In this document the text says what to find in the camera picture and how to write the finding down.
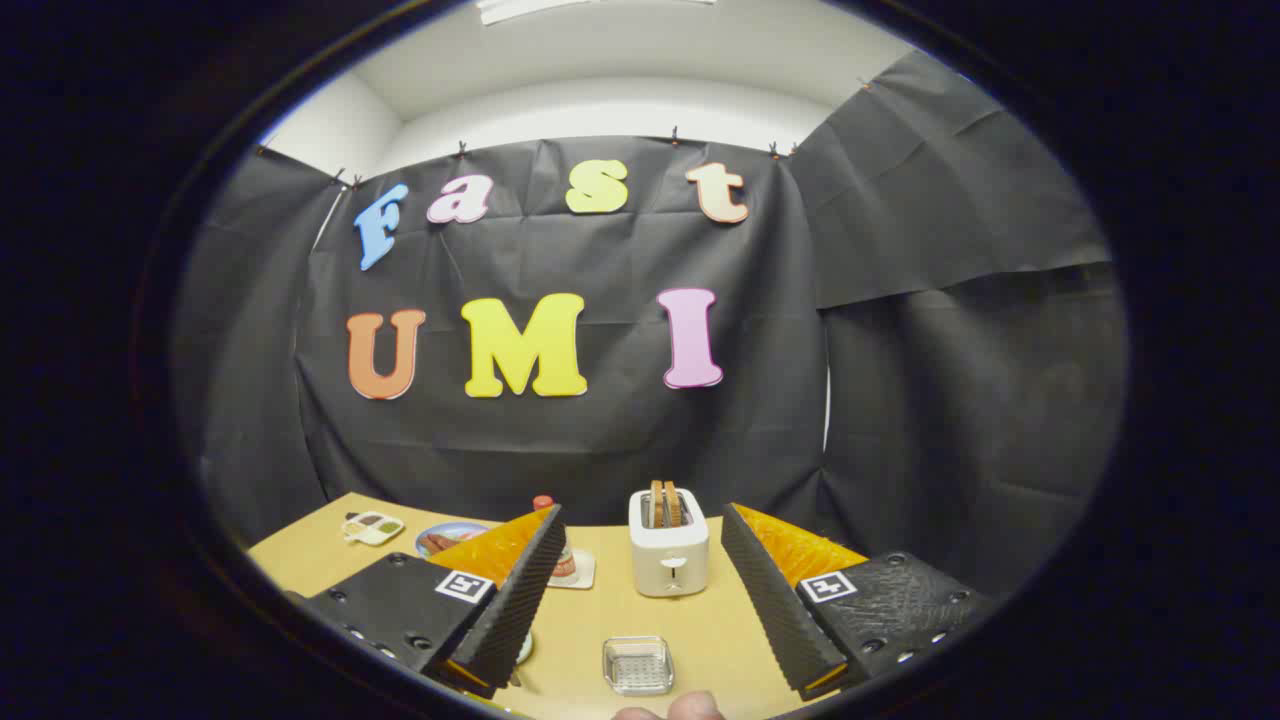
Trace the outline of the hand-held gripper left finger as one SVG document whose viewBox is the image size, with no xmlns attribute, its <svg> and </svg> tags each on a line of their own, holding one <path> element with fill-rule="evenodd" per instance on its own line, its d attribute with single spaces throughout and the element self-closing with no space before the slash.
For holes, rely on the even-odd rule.
<svg viewBox="0 0 1280 720">
<path fill-rule="evenodd" d="M 389 552 L 291 602 L 369 653 L 492 700 L 506 688 L 566 546 L 552 503 L 421 559 Z"/>
</svg>

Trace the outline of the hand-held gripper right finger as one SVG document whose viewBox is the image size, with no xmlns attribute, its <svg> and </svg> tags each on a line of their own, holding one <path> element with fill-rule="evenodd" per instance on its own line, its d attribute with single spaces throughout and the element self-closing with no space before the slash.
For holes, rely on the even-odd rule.
<svg viewBox="0 0 1280 720">
<path fill-rule="evenodd" d="M 741 503 L 724 506 L 721 543 L 803 700 L 933 655 L 991 605 L 911 553 L 867 557 Z"/>
</svg>

